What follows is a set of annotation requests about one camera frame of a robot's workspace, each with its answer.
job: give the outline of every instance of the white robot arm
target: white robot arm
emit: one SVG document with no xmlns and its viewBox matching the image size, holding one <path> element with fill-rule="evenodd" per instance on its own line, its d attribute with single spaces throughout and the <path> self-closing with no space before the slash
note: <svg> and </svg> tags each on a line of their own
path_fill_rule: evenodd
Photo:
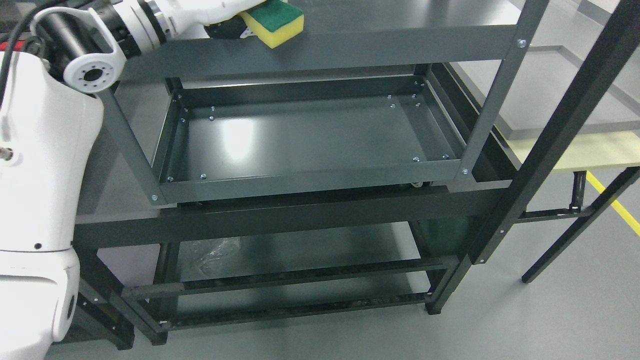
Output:
<svg viewBox="0 0 640 360">
<path fill-rule="evenodd" d="M 73 318 L 80 268 L 71 242 L 103 113 L 102 103 L 87 94 L 108 89 L 127 58 L 193 24 L 215 24 L 263 1 L 120 0 L 89 10 L 48 8 L 34 17 L 31 31 L 55 47 L 55 56 L 43 61 L 0 53 L 9 59 L 0 92 L 0 359 L 43 359 Z"/>
</svg>

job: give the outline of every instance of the plastic bag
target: plastic bag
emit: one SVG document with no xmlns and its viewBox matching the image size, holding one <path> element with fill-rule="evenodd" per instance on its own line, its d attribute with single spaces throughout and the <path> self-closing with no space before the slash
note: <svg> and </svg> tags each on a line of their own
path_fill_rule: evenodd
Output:
<svg viewBox="0 0 640 360">
<path fill-rule="evenodd" d="M 192 241 L 193 266 L 202 275 L 215 276 L 225 261 L 237 254 L 240 248 L 239 238 Z"/>
</svg>

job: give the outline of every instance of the yellow floor line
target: yellow floor line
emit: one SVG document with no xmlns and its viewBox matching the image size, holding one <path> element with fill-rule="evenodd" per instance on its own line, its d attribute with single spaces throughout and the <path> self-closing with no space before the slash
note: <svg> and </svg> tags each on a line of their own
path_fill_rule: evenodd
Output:
<svg viewBox="0 0 640 360">
<path fill-rule="evenodd" d="M 602 193 L 605 190 L 604 185 L 590 172 L 587 171 L 587 180 L 589 183 L 598 190 L 598 193 Z M 627 209 L 625 209 L 620 201 L 616 200 L 611 204 L 611 207 L 614 208 L 620 217 L 627 222 L 627 224 L 633 229 L 638 236 L 640 236 L 640 223 L 629 213 Z"/>
</svg>

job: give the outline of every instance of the bolt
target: bolt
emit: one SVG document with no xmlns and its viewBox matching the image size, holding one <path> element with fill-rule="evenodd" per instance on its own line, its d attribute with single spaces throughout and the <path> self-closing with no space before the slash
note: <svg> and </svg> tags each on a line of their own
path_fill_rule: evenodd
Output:
<svg viewBox="0 0 640 360">
<path fill-rule="evenodd" d="M 0 160 L 9 161 L 13 158 L 13 150 L 7 147 L 0 147 Z"/>
</svg>

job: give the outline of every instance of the yellow sponge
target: yellow sponge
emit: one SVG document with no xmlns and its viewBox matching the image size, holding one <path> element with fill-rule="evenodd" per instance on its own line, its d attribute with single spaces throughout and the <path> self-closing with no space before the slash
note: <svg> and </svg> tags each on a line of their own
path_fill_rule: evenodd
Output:
<svg viewBox="0 0 640 360">
<path fill-rule="evenodd" d="M 302 32 L 305 16 L 299 8 L 281 0 L 267 0 L 241 12 L 246 25 L 270 48 Z"/>
</svg>

